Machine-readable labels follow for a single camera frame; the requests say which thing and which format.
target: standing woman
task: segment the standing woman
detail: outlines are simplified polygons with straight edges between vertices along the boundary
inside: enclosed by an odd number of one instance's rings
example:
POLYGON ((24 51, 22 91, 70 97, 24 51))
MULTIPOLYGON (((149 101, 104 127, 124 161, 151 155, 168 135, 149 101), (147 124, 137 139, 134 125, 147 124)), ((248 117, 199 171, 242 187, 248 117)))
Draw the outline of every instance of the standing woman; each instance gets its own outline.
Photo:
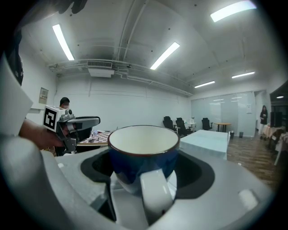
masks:
POLYGON ((260 122, 260 126, 259 126, 259 131, 258 131, 259 135, 262 134, 263 127, 265 124, 267 124, 267 116, 268 116, 268 113, 267 113, 266 106, 263 106, 262 112, 260 113, 261 122, 260 122))

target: brown rim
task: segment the brown rim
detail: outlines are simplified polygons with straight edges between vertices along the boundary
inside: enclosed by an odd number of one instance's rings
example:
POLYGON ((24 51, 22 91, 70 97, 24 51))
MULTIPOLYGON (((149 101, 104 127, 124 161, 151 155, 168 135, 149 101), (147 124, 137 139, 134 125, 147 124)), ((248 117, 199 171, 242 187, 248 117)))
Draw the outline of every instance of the brown rim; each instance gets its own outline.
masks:
MULTIPOLYGON (((134 126, 153 126, 153 127, 158 127, 158 128, 164 128, 164 127, 160 127, 160 126, 156 126, 156 125, 145 125, 145 124, 142 124, 142 125, 131 125, 131 126, 123 127, 123 128, 134 127, 134 126)), ((121 152, 121 153, 124 153, 124 154, 126 154, 126 155, 132 155, 132 156, 138 156, 138 157, 141 157, 141 156, 159 155, 159 154, 167 153, 167 152, 171 151, 172 149, 175 149, 175 148, 179 145, 179 143, 180 143, 179 135, 178 135, 177 133, 173 132, 171 129, 168 129, 169 131, 175 133, 176 136, 178 137, 177 143, 176 143, 174 146, 172 146, 170 149, 165 150, 165 151, 163 151, 163 152, 151 153, 151 154, 128 153, 128 152, 122 151, 122 150, 120 150, 120 149, 117 149, 117 148, 116 148, 115 146, 113 146, 113 145, 111 144, 111 142, 110 142, 110 136, 111 136, 114 132, 116 132, 117 130, 113 131, 113 132, 108 136, 108 146, 111 147, 111 148, 113 148, 114 150, 116 150, 116 151, 118 151, 118 152, 121 152)))

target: fluorescent light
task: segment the fluorescent light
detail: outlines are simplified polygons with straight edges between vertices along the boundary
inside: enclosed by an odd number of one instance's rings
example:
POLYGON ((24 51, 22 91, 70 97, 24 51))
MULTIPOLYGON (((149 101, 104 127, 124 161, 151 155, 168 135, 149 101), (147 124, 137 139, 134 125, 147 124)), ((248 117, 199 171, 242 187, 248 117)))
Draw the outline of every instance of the fluorescent light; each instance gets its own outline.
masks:
POLYGON ((55 26, 52 26, 53 27, 53 30, 54 30, 54 33, 58 39, 58 42, 60 43, 64 53, 66 54, 67 58, 69 61, 73 61, 74 60, 74 57, 72 56, 68 46, 67 46, 67 43, 65 41, 65 38, 63 36, 63 33, 61 31, 61 27, 60 25, 55 25, 55 26))
POLYGON ((175 50, 177 50, 180 47, 179 44, 177 44, 176 42, 174 42, 161 56, 160 58, 158 58, 158 60, 151 66, 151 70, 155 70, 157 69, 157 67, 159 65, 161 65, 161 63, 163 61, 165 61, 165 59, 167 57, 169 57, 175 50))
POLYGON ((236 76, 233 76, 232 78, 242 77, 242 76, 251 75, 251 74, 255 74, 255 72, 250 72, 250 73, 246 73, 246 74, 236 75, 236 76))
POLYGON ((194 88, 199 88, 201 86, 208 85, 208 84, 213 84, 213 83, 215 83, 215 81, 210 81, 210 82, 207 82, 207 83, 204 83, 204 84, 196 85, 196 86, 194 86, 194 88))
POLYGON ((211 14, 211 18, 214 22, 217 22, 225 17, 228 17, 232 14, 248 10, 248 9, 256 9, 256 6, 251 1, 241 1, 234 3, 232 5, 226 6, 215 13, 211 14))

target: black chair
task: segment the black chair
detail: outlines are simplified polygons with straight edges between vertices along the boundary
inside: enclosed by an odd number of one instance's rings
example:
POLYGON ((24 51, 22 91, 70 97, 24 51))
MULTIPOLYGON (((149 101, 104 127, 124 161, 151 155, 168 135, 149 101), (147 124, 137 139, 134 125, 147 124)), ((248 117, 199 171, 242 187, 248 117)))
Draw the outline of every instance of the black chair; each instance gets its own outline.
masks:
POLYGON ((204 130, 212 129, 213 122, 211 122, 211 126, 209 124, 210 124, 209 119, 207 117, 203 118, 203 120, 202 120, 202 129, 204 129, 204 130))
POLYGON ((184 124, 184 121, 182 120, 182 118, 177 118, 176 120, 176 124, 177 124, 177 127, 179 128, 178 129, 178 134, 181 136, 181 135, 184 135, 184 136, 187 136, 187 134, 191 134, 193 133, 189 128, 186 128, 185 127, 185 124, 184 124))
POLYGON ((168 116, 164 117, 163 125, 164 125, 165 128, 168 128, 168 129, 171 129, 173 131, 176 131, 176 129, 173 127, 173 121, 168 116))

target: cup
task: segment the cup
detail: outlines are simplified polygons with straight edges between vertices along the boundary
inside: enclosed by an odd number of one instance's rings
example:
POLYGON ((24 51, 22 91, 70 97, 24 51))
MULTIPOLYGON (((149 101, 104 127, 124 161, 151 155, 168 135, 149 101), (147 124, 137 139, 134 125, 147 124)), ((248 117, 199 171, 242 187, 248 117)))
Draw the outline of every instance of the cup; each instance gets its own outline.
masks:
POLYGON ((110 160, 119 183, 132 194, 142 194, 150 224, 173 204, 167 178, 174 170, 179 143, 174 131, 150 125, 124 127, 108 137, 110 160))

